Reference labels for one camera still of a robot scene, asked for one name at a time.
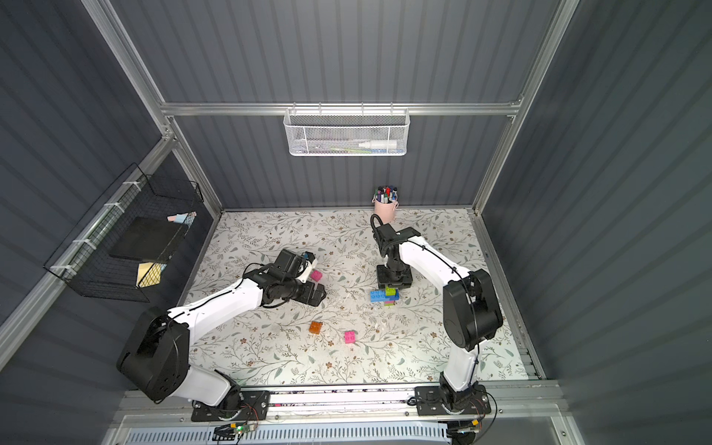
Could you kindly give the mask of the light blue long lego brick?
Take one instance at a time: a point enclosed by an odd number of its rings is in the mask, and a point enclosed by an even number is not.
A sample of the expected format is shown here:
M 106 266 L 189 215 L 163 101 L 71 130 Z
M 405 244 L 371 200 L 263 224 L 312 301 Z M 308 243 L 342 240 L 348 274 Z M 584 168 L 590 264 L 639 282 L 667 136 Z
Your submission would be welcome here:
M 397 301 L 400 299 L 400 293 L 398 291 L 398 295 L 396 297 L 387 297 L 385 295 L 385 289 L 380 289 L 380 290 L 375 290 L 370 293 L 370 302 L 372 303 L 380 303 L 380 302 L 389 302 L 389 301 Z

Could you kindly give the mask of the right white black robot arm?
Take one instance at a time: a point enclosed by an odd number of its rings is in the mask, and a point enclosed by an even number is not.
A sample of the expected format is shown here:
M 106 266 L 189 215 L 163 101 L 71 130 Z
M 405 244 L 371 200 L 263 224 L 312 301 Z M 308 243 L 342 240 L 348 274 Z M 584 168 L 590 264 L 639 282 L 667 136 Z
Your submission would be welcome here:
M 418 272 L 441 291 L 442 322 L 452 349 L 439 376 L 437 400 L 447 413 L 472 407 L 482 415 L 487 394 L 478 384 L 476 370 L 482 345 L 494 339 L 504 316 L 493 281 L 483 269 L 470 270 L 433 248 L 415 229 L 394 229 L 378 215 L 370 226 L 385 263 L 376 267 L 380 289 L 407 289 Z

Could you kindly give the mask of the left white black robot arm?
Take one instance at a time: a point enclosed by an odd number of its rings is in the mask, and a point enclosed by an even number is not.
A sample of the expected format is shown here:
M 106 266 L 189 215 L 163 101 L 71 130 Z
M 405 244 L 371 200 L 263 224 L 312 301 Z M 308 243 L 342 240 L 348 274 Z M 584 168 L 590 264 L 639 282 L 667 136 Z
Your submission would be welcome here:
M 228 412 L 241 405 L 241 387 L 218 370 L 190 363 L 193 345 L 218 326 L 257 309 L 288 302 L 317 307 L 324 286 L 312 280 L 315 255 L 281 250 L 271 263 L 250 263 L 235 283 L 168 310 L 142 313 L 117 360 L 118 371 L 152 402 L 171 397 Z

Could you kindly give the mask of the orange lego brick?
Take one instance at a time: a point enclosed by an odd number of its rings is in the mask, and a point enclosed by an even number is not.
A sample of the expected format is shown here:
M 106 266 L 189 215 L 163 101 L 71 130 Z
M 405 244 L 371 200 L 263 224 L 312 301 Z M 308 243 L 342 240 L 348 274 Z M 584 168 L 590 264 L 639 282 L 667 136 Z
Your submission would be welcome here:
M 321 322 L 311 322 L 309 332 L 313 335 L 319 335 L 322 331 L 323 324 Z

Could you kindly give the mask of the pink pen cup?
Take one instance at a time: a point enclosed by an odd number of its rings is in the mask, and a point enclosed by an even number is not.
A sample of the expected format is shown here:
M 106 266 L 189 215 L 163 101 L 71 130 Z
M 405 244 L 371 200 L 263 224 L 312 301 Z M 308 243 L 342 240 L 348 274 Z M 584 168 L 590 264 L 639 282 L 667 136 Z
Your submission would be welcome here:
M 375 200 L 374 206 L 374 214 L 380 218 L 383 224 L 391 224 L 395 221 L 396 212 L 399 207 L 399 203 L 397 201 L 380 202 Z

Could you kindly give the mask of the floral table mat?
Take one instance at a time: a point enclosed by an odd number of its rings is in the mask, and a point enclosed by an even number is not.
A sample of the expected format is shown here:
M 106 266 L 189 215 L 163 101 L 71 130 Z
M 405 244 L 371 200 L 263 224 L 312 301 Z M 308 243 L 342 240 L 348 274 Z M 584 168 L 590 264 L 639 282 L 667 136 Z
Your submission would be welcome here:
M 452 343 L 441 291 L 423 276 L 395 306 L 370 302 L 381 263 L 370 211 L 228 212 L 217 224 L 187 292 L 195 301 L 233 284 L 249 263 L 283 248 L 313 252 L 326 299 L 259 309 L 218 326 L 190 351 L 190 363 L 244 386 L 420 383 L 445 368 Z M 321 322 L 319 335 L 309 332 Z M 356 342 L 346 344 L 344 333 Z

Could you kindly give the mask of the markers in cup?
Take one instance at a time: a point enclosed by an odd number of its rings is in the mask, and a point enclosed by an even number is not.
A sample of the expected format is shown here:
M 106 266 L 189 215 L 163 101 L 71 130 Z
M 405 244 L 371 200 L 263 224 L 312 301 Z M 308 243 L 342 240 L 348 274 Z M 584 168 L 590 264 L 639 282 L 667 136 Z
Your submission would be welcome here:
M 378 187 L 374 192 L 372 202 L 380 204 L 392 204 L 397 203 L 399 200 L 398 188 L 389 187 Z

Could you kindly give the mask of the pastel sticky note pad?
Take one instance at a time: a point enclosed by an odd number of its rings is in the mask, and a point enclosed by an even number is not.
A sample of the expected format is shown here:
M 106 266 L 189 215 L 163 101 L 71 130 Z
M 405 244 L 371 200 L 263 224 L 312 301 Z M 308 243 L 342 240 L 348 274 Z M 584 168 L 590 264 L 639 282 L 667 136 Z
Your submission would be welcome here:
M 193 224 L 197 214 L 194 211 L 188 213 L 178 213 L 175 215 L 170 215 L 167 217 L 167 221 L 176 224 L 185 224 L 191 226 Z

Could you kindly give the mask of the yellow sticky notes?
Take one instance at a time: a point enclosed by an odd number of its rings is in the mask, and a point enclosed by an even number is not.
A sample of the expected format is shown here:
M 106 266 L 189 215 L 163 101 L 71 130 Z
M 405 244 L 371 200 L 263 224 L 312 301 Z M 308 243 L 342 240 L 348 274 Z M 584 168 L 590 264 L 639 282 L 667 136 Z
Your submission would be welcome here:
M 165 263 L 139 263 L 137 268 L 136 286 L 140 289 L 153 287 L 161 283 L 161 276 L 166 268 Z

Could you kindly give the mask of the white bottle in basket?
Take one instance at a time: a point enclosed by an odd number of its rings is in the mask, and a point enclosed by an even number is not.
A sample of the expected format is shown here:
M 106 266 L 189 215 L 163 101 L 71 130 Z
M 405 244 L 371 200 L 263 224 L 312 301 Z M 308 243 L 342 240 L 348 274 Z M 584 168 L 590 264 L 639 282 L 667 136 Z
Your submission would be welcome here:
M 396 140 L 370 140 L 359 143 L 359 148 L 376 152 L 388 152 L 398 149 Z

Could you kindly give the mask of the black notebook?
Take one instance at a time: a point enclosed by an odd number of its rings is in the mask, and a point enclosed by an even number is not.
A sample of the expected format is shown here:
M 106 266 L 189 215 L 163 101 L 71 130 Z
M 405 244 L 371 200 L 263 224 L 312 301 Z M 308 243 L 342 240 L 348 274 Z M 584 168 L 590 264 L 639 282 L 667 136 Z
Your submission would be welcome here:
M 185 224 L 136 217 L 109 250 L 109 255 L 144 263 L 168 263 L 188 229 Z

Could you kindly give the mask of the small green circuit board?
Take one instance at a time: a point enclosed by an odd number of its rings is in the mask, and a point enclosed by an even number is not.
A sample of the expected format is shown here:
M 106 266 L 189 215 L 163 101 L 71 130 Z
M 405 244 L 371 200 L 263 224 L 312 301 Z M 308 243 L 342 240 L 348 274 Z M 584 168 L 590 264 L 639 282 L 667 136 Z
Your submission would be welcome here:
M 226 424 L 217 426 L 213 430 L 211 439 L 217 444 L 228 441 L 235 441 L 235 443 L 239 443 L 242 437 L 249 431 L 250 427 L 247 424 Z

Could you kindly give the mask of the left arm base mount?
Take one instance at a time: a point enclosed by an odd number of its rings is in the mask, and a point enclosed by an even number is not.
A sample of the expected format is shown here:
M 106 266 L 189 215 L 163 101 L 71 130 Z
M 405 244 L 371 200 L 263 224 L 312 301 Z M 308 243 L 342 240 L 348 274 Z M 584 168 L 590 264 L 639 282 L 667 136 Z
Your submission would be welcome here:
M 267 390 L 230 391 L 225 400 L 212 407 L 192 402 L 192 422 L 250 422 L 267 417 L 271 393 Z

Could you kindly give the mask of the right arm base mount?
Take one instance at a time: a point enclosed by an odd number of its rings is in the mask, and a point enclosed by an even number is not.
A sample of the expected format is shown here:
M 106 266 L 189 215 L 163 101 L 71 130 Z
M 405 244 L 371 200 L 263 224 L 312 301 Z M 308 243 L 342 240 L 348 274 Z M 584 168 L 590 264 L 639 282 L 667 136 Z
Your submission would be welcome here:
M 415 407 L 420 416 L 469 415 L 482 418 L 492 412 L 490 397 L 482 385 L 463 391 L 448 387 L 421 386 L 406 404 Z

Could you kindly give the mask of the aluminium rail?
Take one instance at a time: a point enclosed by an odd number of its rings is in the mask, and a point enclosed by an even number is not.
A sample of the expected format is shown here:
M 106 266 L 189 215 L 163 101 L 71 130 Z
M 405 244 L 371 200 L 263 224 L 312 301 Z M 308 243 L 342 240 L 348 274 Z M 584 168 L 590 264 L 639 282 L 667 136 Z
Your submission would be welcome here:
M 306 387 L 254 387 L 271 393 L 267 417 L 260 424 L 300 422 L 375 422 L 391 420 L 467 419 L 469 415 L 420 416 L 406 404 L 415 395 L 417 384 L 336 385 Z M 566 415 L 569 407 L 563 391 L 552 380 L 486 382 L 492 412 L 487 418 L 553 417 Z

